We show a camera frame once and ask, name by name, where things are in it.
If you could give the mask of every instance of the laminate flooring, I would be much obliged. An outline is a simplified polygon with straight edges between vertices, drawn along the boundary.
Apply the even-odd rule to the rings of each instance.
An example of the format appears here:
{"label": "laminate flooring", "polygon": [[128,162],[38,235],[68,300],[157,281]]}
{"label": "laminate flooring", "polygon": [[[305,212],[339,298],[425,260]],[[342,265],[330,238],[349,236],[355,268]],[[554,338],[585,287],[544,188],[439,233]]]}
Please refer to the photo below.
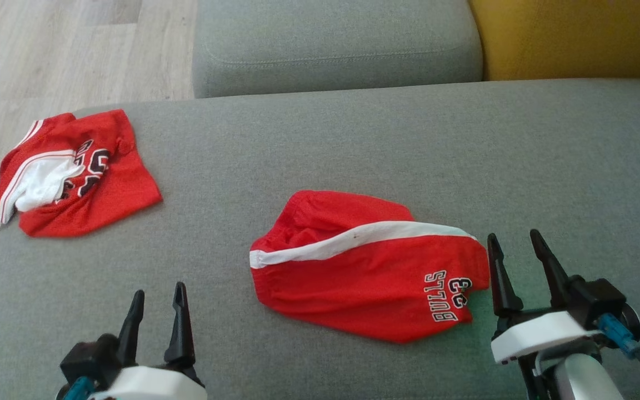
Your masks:
{"label": "laminate flooring", "polygon": [[0,0],[0,161],[35,119],[193,98],[195,0]]}

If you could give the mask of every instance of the white stripe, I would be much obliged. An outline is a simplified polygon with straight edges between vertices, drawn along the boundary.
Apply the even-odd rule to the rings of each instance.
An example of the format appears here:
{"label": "white stripe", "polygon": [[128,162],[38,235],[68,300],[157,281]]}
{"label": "white stripe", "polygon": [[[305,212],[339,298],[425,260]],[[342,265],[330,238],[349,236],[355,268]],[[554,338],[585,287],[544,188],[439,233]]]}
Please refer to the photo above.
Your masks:
{"label": "white stripe", "polygon": [[473,238],[462,229],[454,228],[453,226],[414,221],[381,221],[356,226],[330,239],[305,246],[272,252],[253,250],[249,254],[249,261],[251,262],[251,268],[260,269],[287,261],[327,260],[351,248],[365,244],[391,239],[416,238],[418,236],[465,236]]}
{"label": "white stripe", "polygon": [[28,129],[28,132],[26,132],[26,136],[24,136],[23,139],[20,142],[18,142],[15,148],[21,146],[21,143],[29,140],[29,138],[31,138],[34,134],[36,134],[36,132],[38,132],[38,130],[41,129],[42,126],[43,126],[43,119],[37,119],[36,121],[33,121],[33,124],[31,124],[31,127]]}
{"label": "white stripe", "polygon": [[8,222],[7,212],[10,211],[11,208],[13,208],[13,204],[16,202],[15,198],[8,198],[8,196],[12,192],[14,192],[16,187],[18,187],[18,185],[20,184],[20,182],[18,181],[19,178],[21,177],[23,172],[25,172],[26,168],[29,166],[29,164],[31,164],[31,162],[34,162],[39,159],[45,159],[45,158],[51,158],[51,157],[60,157],[60,156],[73,157],[74,153],[75,152],[73,150],[60,150],[58,152],[39,153],[29,157],[26,161],[22,162],[21,165],[16,170],[16,173],[14,174],[13,178],[11,178],[11,180],[9,181],[7,190],[3,192],[2,198],[0,198],[0,222],[1,223]]}

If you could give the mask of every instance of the white fabric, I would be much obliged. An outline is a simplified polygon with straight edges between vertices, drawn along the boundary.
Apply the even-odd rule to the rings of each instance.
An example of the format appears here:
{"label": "white fabric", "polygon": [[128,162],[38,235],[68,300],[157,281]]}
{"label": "white fabric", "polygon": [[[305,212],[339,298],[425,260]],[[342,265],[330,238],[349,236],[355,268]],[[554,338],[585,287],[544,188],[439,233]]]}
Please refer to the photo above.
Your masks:
{"label": "white fabric", "polygon": [[63,182],[84,166],[73,164],[74,151],[37,154],[21,164],[0,200],[0,222],[7,223],[14,208],[28,212],[53,203],[63,193]]}
{"label": "white fabric", "polygon": [[297,248],[265,252],[253,250],[249,254],[251,268],[286,263],[287,261],[327,260],[340,253],[369,243],[391,239],[416,238],[417,236],[473,236],[453,226],[414,221],[381,221],[356,226],[324,241]]}

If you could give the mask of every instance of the yellow pillow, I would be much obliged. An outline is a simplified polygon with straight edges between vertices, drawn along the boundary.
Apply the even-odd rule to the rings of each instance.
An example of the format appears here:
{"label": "yellow pillow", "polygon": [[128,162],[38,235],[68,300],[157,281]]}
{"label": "yellow pillow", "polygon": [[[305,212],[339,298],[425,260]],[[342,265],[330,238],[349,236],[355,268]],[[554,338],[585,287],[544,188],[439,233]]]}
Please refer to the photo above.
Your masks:
{"label": "yellow pillow", "polygon": [[487,81],[640,78],[640,0],[471,0]]}

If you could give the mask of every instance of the gray fabric upholstery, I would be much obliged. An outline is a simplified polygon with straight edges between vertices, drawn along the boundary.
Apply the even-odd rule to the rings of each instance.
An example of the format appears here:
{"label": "gray fabric upholstery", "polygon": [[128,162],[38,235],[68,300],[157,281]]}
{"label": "gray fabric upholstery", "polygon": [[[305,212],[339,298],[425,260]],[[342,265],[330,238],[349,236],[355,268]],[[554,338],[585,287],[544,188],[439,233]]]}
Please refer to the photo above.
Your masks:
{"label": "gray fabric upholstery", "polygon": [[[495,232],[528,307],[548,288],[540,228],[567,273],[608,278],[640,315],[640,81],[562,79],[270,94],[124,106],[164,202],[89,236],[0,231],[0,398],[49,398],[79,340],[117,333],[147,291],[138,360],[162,360],[185,281],[210,399],[524,398],[493,364],[488,291],[475,321],[407,345],[269,311],[247,251],[299,189],[366,193],[418,221]],[[94,111],[78,112],[79,116]],[[627,398],[640,367],[605,365]]]}
{"label": "gray fabric upholstery", "polygon": [[200,0],[197,98],[482,79],[465,0]]}

